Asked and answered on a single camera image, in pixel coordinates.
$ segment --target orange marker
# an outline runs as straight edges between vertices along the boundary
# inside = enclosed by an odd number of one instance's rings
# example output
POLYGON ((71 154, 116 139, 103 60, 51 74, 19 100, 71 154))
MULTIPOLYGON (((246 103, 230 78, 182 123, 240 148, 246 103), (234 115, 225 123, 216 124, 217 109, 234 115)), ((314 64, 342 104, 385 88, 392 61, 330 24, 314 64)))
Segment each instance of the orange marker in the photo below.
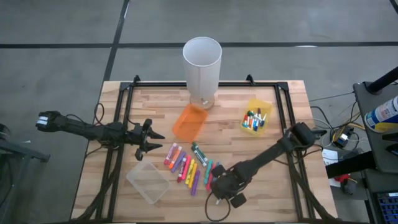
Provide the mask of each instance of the orange marker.
POLYGON ((187 172, 189 169, 189 164, 191 163, 191 156, 187 156, 187 161, 185 163, 185 167, 184 167, 184 172, 182 173, 182 180, 185 180, 186 176, 187 176, 187 172))
POLYGON ((170 165, 169 165, 169 168, 170 168, 170 169, 173 169, 174 163, 175 163, 175 161, 177 160, 178 155, 179 155, 180 152, 181 152, 181 149, 182 149, 182 147, 179 146, 177 152, 175 152, 175 155, 174 155, 174 157, 173 157, 173 160, 172 160, 172 162, 171 162, 170 165))

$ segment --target pink marker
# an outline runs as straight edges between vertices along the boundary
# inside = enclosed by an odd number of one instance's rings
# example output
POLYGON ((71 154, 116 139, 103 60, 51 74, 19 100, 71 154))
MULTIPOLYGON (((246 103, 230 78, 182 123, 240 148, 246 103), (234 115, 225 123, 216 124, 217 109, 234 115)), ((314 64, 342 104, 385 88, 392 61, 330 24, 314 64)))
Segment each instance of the pink marker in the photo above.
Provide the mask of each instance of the pink marker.
POLYGON ((177 143, 173 143, 172 146, 170 147, 169 153, 167 154, 166 159, 164 160, 165 165, 170 164, 170 158, 172 157, 173 151, 176 147, 177 147, 177 143))
POLYGON ((184 167, 184 172, 182 173, 182 180, 185 180, 185 178, 187 177, 187 172, 189 170, 190 163, 191 163, 191 156, 188 155, 187 156, 187 161, 186 161, 185 167, 184 167))

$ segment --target purple marker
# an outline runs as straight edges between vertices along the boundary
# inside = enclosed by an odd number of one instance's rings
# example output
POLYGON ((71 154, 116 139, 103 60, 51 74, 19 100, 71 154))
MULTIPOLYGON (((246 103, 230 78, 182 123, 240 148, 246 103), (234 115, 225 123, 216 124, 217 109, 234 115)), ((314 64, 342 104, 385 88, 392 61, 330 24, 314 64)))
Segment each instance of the purple marker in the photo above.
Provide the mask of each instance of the purple marker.
POLYGON ((200 170, 197 170, 197 172, 195 173, 195 181, 193 183, 191 196, 195 196, 195 194, 197 192, 197 185, 198 185, 198 182, 199 182, 199 178, 200 178, 200 170))
POLYGON ((175 170, 177 170, 177 167, 180 165, 182 158, 184 158, 185 154, 186 154, 185 152, 182 152, 180 157, 178 157, 177 161, 175 161, 172 172, 175 172, 175 170))

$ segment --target red marker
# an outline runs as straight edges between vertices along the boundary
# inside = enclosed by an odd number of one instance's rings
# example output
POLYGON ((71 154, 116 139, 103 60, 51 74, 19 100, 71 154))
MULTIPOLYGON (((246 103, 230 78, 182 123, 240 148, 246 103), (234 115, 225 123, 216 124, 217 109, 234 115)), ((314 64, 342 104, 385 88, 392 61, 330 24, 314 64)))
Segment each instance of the red marker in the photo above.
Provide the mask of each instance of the red marker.
POLYGON ((189 163, 191 163, 191 156, 187 156, 187 161, 185 162, 185 167, 184 167, 184 171, 182 173, 182 180, 185 180, 185 178, 187 177, 187 172, 189 170, 189 163))
POLYGON ((213 174, 211 174, 211 171, 212 171, 215 167, 216 167, 216 164, 213 164, 213 165, 211 166, 209 179, 208 179, 207 185, 206 185, 206 190, 207 190, 207 191, 210 191, 210 184, 211 184, 211 182, 213 181, 213 174))

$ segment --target green marker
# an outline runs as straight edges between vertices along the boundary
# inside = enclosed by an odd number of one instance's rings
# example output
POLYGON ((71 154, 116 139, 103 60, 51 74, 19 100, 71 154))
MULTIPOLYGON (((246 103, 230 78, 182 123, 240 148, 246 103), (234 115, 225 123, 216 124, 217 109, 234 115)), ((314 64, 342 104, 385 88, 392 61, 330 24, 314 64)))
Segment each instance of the green marker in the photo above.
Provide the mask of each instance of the green marker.
POLYGON ((203 158, 203 160, 205 162, 208 161, 208 159, 206 158, 205 154, 199 149, 199 146, 196 144, 196 142, 192 142, 192 146, 199 152, 199 154, 201 155, 201 157, 203 158))
POLYGON ((204 158, 202 158, 201 154, 197 151, 197 149, 195 149, 195 147, 191 147, 194 155, 198 158, 198 160, 200 161, 200 163, 202 164, 203 167, 206 166, 206 162, 204 160, 204 158))

